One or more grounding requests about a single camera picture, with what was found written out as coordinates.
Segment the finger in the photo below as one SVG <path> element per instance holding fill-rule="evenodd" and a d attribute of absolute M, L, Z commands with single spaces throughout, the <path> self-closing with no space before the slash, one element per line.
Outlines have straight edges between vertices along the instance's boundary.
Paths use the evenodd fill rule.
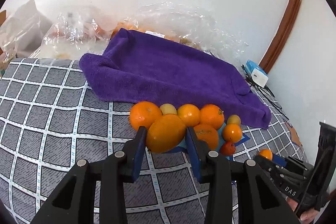
<path fill-rule="evenodd" d="M 311 208 L 308 211 L 302 213 L 302 215 L 300 216 L 300 220 L 310 223 L 312 220 L 314 220 L 314 218 L 318 213 L 319 213 L 318 211 Z"/>
<path fill-rule="evenodd" d="M 297 206 L 297 202 L 295 200 L 292 200 L 291 198 L 287 198 L 287 203 L 291 207 L 291 209 L 294 211 Z"/>

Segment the bed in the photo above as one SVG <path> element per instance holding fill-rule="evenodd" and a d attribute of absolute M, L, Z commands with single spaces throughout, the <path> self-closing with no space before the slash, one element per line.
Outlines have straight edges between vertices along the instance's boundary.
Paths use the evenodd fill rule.
<path fill-rule="evenodd" d="M 232 160 L 244 162 L 269 148 L 281 156 L 307 161 L 291 139 L 290 123 L 270 103 L 276 99 L 251 87 L 269 106 L 268 130 L 241 126 L 248 140 Z M 18 223 L 29 223 L 48 195 L 79 159 L 102 160 L 134 138 L 131 103 L 102 102 L 94 95 L 78 61 L 13 60 L 0 81 L 0 199 Z M 128 223 L 204 223 L 208 185 L 193 176 L 189 157 L 146 155 L 139 179 L 125 184 Z M 94 223 L 99 223 L 100 183 Z M 232 223 L 238 223 L 236 186 L 232 185 Z"/>

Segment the small red tomato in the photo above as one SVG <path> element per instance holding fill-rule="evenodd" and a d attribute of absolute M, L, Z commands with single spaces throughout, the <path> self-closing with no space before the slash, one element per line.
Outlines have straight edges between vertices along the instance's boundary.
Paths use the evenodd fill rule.
<path fill-rule="evenodd" d="M 223 156 L 231 156 L 236 152 L 236 146 L 234 143 L 226 142 L 223 144 L 219 150 Z"/>

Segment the black cable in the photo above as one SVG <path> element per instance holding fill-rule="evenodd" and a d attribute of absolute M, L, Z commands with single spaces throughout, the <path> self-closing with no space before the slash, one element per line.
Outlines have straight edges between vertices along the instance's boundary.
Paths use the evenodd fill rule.
<path fill-rule="evenodd" d="M 253 86 L 257 91 L 259 91 L 265 98 L 266 98 L 266 100 L 278 111 L 278 112 L 280 112 L 280 114 L 281 115 L 283 115 L 287 120 L 289 120 L 289 118 L 285 115 L 285 113 L 282 111 L 282 107 L 280 106 L 280 105 L 276 105 L 274 102 L 272 102 L 270 99 L 269 99 L 269 97 L 268 97 L 268 95 L 270 95 L 270 96 L 272 96 L 272 97 L 274 97 L 275 98 L 275 96 L 274 96 L 274 94 L 273 94 L 273 92 L 270 90 L 270 88 L 268 87 L 268 86 L 266 86 L 265 85 L 265 87 L 264 88 L 262 88 L 261 86 L 259 86 L 258 84 L 256 84 L 254 81 L 253 81 L 253 79 L 252 79 L 252 77 L 247 73 L 247 71 L 246 71 L 246 69 L 245 69 L 245 66 L 244 65 L 242 65 L 241 66 L 242 67 L 242 69 L 244 70 L 244 72 L 245 72 L 245 80 L 251 85 L 251 86 Z"/>

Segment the brown trim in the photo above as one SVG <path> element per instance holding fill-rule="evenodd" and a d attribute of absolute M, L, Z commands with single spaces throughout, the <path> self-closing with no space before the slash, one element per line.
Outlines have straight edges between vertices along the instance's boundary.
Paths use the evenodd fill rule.
<path fill-rule="evenodd" d="M 6 10 L 0 12 L 0 26 L 5 22 L 6 20 Z"/>
<path fill-rule="evenodd" d="M 259 66 L 266 73 L 269 73 L 278 56 L 280 55 L 283 47 L 285 46 L 288 36 L 291 33 L 293 25 L 295 23 L 300 5 L 301 0 L 288 1 L 278 31 L 275 34 L 271 44 L 269 45 L 267 52 L 259 63 Z"/>

